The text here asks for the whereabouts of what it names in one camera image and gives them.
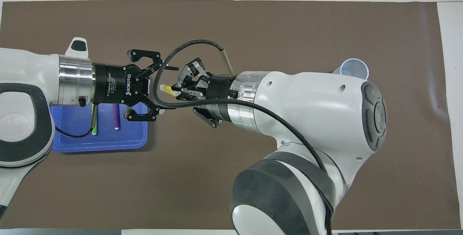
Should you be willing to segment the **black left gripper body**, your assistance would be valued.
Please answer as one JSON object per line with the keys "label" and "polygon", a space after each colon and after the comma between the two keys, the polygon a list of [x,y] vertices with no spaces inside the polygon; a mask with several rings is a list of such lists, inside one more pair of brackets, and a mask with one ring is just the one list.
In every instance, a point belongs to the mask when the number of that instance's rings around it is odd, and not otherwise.
{"label": "black left gripper body", "polygon": [[94,65],[94,104],[136,105],[138,100],[131,90],[137,74],[136,65]]}

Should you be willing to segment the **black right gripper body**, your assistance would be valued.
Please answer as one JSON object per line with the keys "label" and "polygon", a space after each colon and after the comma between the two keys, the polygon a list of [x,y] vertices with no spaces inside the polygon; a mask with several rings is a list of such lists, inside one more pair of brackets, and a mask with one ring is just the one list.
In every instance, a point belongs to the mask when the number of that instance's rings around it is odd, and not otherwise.
{"label": "black right gripper body", "polygon": [[[236,77],[211,76],[208,85],[208,99],[228,98],[230,86]],[[208,112],[217,120],[230,120],[228,104],[209,104]]]}

